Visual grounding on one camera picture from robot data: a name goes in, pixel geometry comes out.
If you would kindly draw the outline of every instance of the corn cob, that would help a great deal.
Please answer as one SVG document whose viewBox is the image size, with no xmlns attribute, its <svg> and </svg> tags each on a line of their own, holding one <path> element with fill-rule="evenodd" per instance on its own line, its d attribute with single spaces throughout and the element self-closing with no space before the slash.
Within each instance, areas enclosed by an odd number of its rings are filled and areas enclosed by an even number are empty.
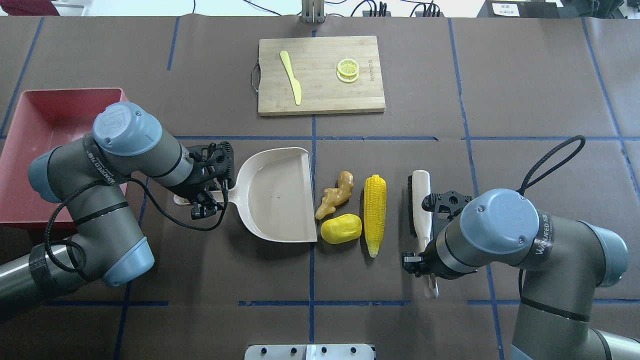
<svg viewBox="0 0 640 360">
<path fill-rule="evenodd" d="M 387 212 L 387 184 L 377 174 L 364 183 L 363 208 L 364 237 L 369 255 L 375 258 L 385 234 L 385 213 Z"/>
</svg>

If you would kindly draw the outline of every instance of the light blue joint cap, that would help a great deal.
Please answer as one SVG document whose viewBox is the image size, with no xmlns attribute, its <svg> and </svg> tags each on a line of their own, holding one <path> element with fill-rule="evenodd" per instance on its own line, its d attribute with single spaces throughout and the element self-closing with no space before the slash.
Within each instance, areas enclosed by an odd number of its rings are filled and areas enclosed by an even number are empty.
<svg viewBox="0 0 640 360">
<path fill-rule="evenodd" d="M 52 202 L 54 204 L 59 204 L 62 201 L 58 199 L 56 194 L 51 190 L 51 185 L 49 184 L 49 159 L 51 159 L 51 154 L 60 146 L 53 148 L 45 152 L 44 154 L 37 157 L 37 159 L 33 160 L 29 165 L 28 177 L 29 184 L 31 187 L 40 194 L 40 197 L 45 199 L 48 202 Z"/>
<path fill-rule="evenodd" d="M 618 234 L 611 230 L 593 226 L 588 222 L 580 221 L 587 225 L 598 237 L 602 250 L 604 251 L 604 259 L 606 270 L 599 288 L 608 288 L 614 286 L 622 279 L 622 274 L 627 271 L 629 266 L 629 252 L 627 244 Z"/>
<path fill-rule="evenodd" d="M 107 106 L 93 122 L 93 138 L 105 151 L 135 156 L 151 150 L 162 137 L 162 125 L 133 102 Z"/>
<path fill-rule="evenodd" d="M 496 255 L 530 247 L 539 224 L 531 201 L 508 189 L 493 189 L 480 195 L 460 215 L 460 229 L 467 241 Z"/>
<path fill-rule="evenodd" d="M 154 255 L 145 236 L 104 274 L 102 281 L 108 286 L 120 286 L 147 272 L 154 265 L 154 261 Z"/>
<path fill-rule="evenodd" d="M 516 348 L 511 344 L 511 360 L 533 360 L 527 354 L 523 353 L 522 350 Z"/>
</svg>

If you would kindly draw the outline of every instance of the pink plastic container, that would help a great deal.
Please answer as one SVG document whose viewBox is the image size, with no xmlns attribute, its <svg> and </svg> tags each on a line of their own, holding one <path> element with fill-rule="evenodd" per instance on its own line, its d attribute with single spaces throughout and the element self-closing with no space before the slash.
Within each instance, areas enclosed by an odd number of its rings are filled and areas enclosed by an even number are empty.
<svg viewBox="0 0 640 360">
<path fill-rule="evenodd" d="M 29 164 L 89 133 L 95 117 L 118 101 L 128 101 L 121 88 L 30 90 L 20 95 L 0 156 L 0 225 L 44 229 L 57 204 L 44 201 L 31 188 Z M 54 228 L 74 227 L 63 209 Z"/>
</svg>

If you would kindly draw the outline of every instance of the lemon slice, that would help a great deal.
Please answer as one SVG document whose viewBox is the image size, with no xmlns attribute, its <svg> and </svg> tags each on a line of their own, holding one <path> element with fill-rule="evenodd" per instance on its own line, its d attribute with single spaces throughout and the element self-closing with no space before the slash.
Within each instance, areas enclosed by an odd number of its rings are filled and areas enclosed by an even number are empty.
<svg viewBox="0 0 640 360">
<path fill-rule="evenodd" d="M 358 77 L 360 77 L 360 74 L 355 74 L 353 76 L 344 76 L 342 75 L 339 71 L 335 72 L 335 75 L 338 77 L 338 79 L 343 82 L 343 83 L 352 83 L 354 81 L 356 81 L 358 79 Z"/>
<path fill-rule="evenodd" d="M 360 66 L 354 59 L 342 59 L 338 62 L 338 72 L 344 76 L 354 76 L 359 70 Z"/>
</svg>

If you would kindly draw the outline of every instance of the wooden cutting board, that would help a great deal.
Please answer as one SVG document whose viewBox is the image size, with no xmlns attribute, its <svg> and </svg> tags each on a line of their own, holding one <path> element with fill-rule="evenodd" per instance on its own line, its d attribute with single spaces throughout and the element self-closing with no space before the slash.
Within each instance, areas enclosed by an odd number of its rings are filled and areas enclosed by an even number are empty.
<svg viewBox="0 0 640 360">
<path fill-rule="evenodd" d="M 280 59 L 282 50 L 289 53 L 294 77 L 302 87 L 300 105 L 295 103 Z M 260 116 L 385 111 L 378 39 L 374 36 L 262 39 L 258 56 Z M 360 65 L 360 76 L 354 83 L 343 83 L 336 75 L 338 61 L 344 58 Z"/>
</svg>

